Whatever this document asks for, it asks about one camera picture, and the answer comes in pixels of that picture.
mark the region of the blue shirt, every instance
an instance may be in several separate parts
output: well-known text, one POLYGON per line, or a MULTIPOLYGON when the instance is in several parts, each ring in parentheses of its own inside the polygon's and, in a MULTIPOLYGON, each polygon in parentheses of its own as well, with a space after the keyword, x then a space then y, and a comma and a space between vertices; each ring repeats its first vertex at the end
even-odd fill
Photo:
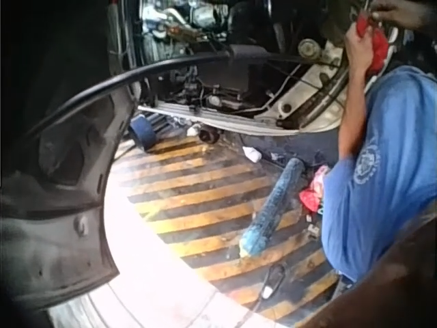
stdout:
POLYGON ((367 97, 358 157, 324 179, 322 244, 332 266, 356 281, 400 228, 437 197, 437 83, 402 66, 367 97))

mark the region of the floor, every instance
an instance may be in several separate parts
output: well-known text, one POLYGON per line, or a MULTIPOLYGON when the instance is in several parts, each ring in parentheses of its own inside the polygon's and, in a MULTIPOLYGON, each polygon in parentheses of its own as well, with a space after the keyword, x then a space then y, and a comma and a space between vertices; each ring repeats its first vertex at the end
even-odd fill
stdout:
POLYGON ((240 258, 239 237, 269 194, 281 170, 252 163, 229 145, 213 146, 196 138, 173 137, 148 154, 119 147, 111 178, 148 226, 198 275, 238 303, 256 300, 268 267, 286 263, 280 291, 259 313, 293 325, 333 292, 337 277, 321 245, 307 236, 300 204, 290 200, 269 248, 260 256, 240 258))

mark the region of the man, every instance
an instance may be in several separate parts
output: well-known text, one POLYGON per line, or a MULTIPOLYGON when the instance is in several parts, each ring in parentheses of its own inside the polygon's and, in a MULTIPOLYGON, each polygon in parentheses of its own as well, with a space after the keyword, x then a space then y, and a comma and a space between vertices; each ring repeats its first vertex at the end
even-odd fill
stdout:
MULTIPOLYGON (((436 8, 375 0, 374 19, 435 36, 436 8)), ((402 66, 365 97, 372 30, 346 35, 350 78, 339 129, 339 161, 324 179, 322 244, 328 261, 356 282, 399 231, 437 198, 437 83, 402 66)))

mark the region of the car door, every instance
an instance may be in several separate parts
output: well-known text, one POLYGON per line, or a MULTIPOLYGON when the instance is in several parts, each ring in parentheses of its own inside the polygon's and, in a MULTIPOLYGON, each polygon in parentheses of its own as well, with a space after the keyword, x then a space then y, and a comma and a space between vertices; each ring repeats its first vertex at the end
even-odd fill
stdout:
POLYGON ((135 108, 129 89, 34 142, 10 147, 64 101, 117 71, 107 6, 99 0, 2 7, 11 19, 2 26, 8 34, 2 34, 0 276, 25 308, 61 303, 118 274, 103 207, 112 158, 135 108))

